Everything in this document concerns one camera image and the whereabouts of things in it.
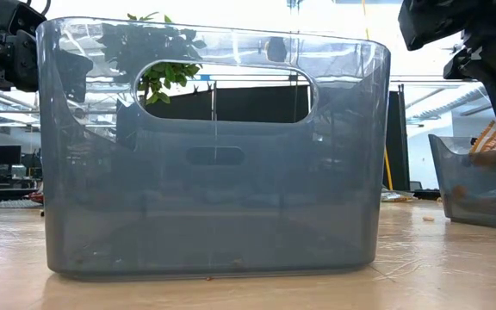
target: green plant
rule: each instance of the green plant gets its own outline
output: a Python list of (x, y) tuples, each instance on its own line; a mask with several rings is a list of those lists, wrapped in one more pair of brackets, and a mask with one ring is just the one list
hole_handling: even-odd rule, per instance
[[(146, 22), (152, 20), (152, 17), (157, 13), (158, 12), (154, 12), (140, 18), (137, 18), (135, 15), (127, 14), (127, 17), (131, 21)], [(172, 23), (167, 15), (164, 16), (164, 21)], [(206, 43), (204, 43), (203, 40), (194, 40), (196, 37), (195, 30), (177, 30), (173, 27), (167, 28), (171, 28), (172, 30), (167, 31), (168, 34), (171, 35), (166, 35), (163, 38), (165, 40), (164, 48), (175, 49), (179, 54), (187, 53), (195, 55), (198, 59), (200, 58), (195, 48), (204, 48), (206, 47)], [(187, 78), (193, 78), (201, 68), (202, 65), (200, 64), (170, 62), (161, 62), (151, 66), (145, 71), (138, 85), (138, 90), (144, 91), (144, 95), (142, 96), (144, 104), (155, 103), (158, 100), (170, 103), (170, 98), (162, 91), (162, 88), (165, 87), (166, 89), (170, 89), (172, 84), (179, 84), (185, 87), (187, 85)]]
[[(147, 22), (157, 13), (137, 18), (128, 14), (132, 21)], [(171, 23), (168, 16), (164, 21)], [(192, 78), (202, 65), (197, 50), (206, 47), (203, 40), (196, 40), (194, 29), (178, 29), (171, 25), (152, 26), (139, 24), (102, 24), (102, 37), (97, 41), (104, 45), (104, 60), (115, 64), (119, 72), (114, 77), (118, 84), (135, 82), (139, 72), (144, 70), (148, 59), (176, 59), (178, 62), (161, 62), (145, 70), (137, 85), (140, 103), (145, 106), (157, 101), (169, 103), (170, 98), (162, 91), (173, 84), (185, 86), (187, 78)]]

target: translucent gray bin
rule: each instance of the translucent gray bin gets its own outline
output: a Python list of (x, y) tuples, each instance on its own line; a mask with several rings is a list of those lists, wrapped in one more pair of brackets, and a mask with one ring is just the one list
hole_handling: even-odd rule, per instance
[(430, 135), (445, 216), (496, 227), (496, 151), (468, 154), (470, 138)]
[[(195, 31), (208, 46), (197, 50), (200, 59), (167, 53), (165, 60), (301, 72), (312, 85), (310, 114), (292, 124), (149, 115), (133, 85), (162, 60), (151, 40), (173, 28)], [(131, 54), (120, 72), (105, 61), (102, 36)], [(285, 43), (285, 59), (259, 48), (271, 37)], [(46, 22), (38, 42), (51, 270), (253, 275), (349, 269), (375, 258), (390, 67), (384, 46), (87, 18)], [(87, 77), (78, 79), (84, 65), (67, 53), (93, 63)], [(82, 87), (85, 98), (101, 89), (120, 98), (105, 108), (117, 115), (110, 133), (84, 125), (82, 113), (100, 104)], [(124, 130), (127, 139), (113, 138)]]

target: yellow cable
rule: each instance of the yellow cable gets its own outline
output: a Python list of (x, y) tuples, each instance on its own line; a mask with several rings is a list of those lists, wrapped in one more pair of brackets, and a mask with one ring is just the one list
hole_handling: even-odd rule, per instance
[[(370, 40), (369, 25), (367, 24), (367, 6), (365, 5), (365, 0), (361, 0), (361, 4), (363, 5), (363, 16), (365, 19), (365, 34), (367, 35), (367, 40)], [(384, 163), (386, 164), (387, 186), (389, 187), (389, 190), (394, 190), (392, 171), (389, 168), (388, 149), (386, 147), (384, 148)]]

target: black panel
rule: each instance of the black panel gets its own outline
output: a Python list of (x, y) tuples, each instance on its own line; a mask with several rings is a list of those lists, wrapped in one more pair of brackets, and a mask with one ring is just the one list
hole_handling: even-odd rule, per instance
[(295, 123), (309, 113), (309, 86), (217, 89), (218, 121)]
[[(392, 172), (394, 189), (411, 189), (409, 178), (409, 159), (406, 143), (405, 100), (400, 92), (389, 92), (389, 108), (387, 112), (386, 149), (389, 167)], [(384, 185), (388, 187), (388, 173), (384, 167)]]
[(146, 106), (151, 115), (176, 120), (212, 120), (212, 92), (173, 96), (171, 103), (158, 101)]

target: desk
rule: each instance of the desk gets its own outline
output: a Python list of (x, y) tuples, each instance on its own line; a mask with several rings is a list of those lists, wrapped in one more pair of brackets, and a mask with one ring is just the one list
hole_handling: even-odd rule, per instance
[(0, 210), (0, 310), (309, 308), (496, 309), (496, 229), (450, 223), (431, 201), (383, 204), (376, 260), (359, 271), (89, 283), (47, 269), (37, 210)]

